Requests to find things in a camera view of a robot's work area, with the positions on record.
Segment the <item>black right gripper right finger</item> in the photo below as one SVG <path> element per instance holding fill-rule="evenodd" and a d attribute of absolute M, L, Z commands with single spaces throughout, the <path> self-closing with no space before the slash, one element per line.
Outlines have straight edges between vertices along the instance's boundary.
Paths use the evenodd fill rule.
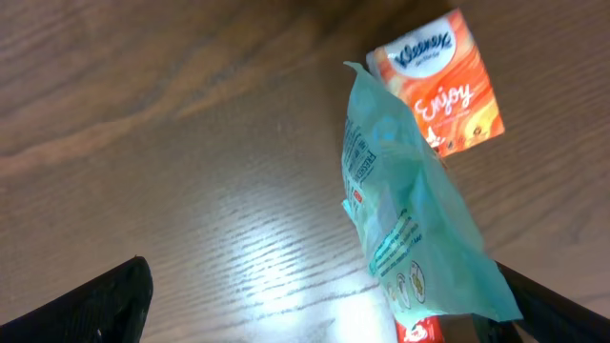
<path fill-rule="evenodd" d="M 521 320 L 497 322 L 475 315 L 478 340 L 522 343 L 520 332 L 538 342 L 608 342 L 609 319 L 499 264 L 522 313 Z"/>

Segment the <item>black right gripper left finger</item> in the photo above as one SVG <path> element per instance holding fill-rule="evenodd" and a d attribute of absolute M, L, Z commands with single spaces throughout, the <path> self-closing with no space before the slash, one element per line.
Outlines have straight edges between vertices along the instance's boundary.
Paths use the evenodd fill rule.
<path fill-rule="evenodd" d="M 136 256 L 1 326 L 1 343 L 138 343 L 153 297 L 147 260 Z"/>

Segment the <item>red stick sachet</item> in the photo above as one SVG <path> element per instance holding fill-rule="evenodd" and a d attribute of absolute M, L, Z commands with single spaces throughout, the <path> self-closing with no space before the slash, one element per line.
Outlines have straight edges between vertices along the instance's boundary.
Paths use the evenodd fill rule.
<path fill-rule="evenodd" d="M 396 320 L 398 343 L 444 343 L 441 326 L 436 316 L 424 318 L 412 328 L 406 328 Z"/>

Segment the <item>teal wet wipes pack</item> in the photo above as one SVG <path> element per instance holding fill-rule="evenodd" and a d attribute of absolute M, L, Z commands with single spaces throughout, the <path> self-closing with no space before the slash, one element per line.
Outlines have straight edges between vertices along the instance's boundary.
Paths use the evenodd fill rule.
<path fill-rule="evenodd" d="M 397 322 L 522 317 L 497 263 L 409 108 L 358 63 L 344 129 L 343 207 Z"/>

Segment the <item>orange tissue pack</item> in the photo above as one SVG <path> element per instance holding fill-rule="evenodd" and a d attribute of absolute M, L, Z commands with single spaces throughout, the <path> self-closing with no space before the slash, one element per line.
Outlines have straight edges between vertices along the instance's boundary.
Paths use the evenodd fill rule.
<path fill-rule="evenodd" d="M 440 156 L 502 135 L 505 127 L 478 46 L 459 9 L 366 56 L 370 73 L 411 109 Z"/>

